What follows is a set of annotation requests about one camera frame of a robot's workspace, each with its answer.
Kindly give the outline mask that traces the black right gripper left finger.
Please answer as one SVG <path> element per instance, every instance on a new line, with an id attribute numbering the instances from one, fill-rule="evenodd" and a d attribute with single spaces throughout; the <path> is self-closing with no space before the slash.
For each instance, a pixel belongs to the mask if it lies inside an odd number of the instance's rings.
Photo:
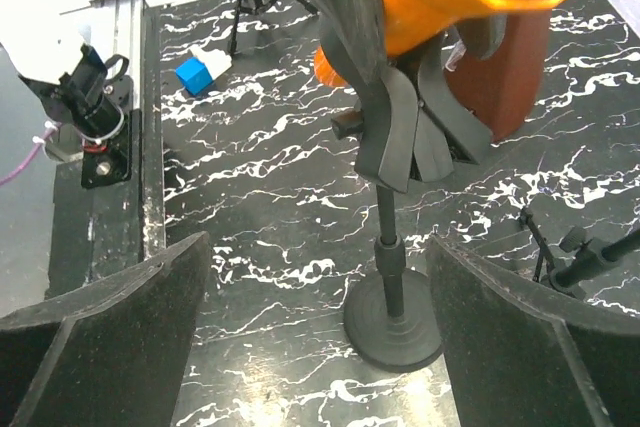
<path id="1" fill-rule="evenodd" d="M 197 233 L 3 317 L 2 425 L 170 425 L 209 256 Z"/>

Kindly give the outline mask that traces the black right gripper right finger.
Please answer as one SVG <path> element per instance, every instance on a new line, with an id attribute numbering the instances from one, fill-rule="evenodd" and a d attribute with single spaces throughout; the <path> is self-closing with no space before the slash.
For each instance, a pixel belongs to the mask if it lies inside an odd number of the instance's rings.
<path id="1" fill-rule="evenodd" d="M 638 425 L 638 319 L 440 237 L 426 257 L 461 425 Z"/>

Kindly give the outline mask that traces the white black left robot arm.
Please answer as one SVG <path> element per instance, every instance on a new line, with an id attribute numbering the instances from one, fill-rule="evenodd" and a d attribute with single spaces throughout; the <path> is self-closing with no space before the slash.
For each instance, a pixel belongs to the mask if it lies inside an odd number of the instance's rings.
<path id="1" fill-rule="evenodd" d="M 115 54 L 103 60 L 97 50 L 84 43 L 81 57 L 70 73 L 63 73 L 56 83 L 20 80 L 35 94 L 49 117 L 73 125 L 84 139 L 83 150 L 102 153 L 122 130 L 125 114 L 110 99 L 106 89 L 124 77 L 129 59 Z"/>

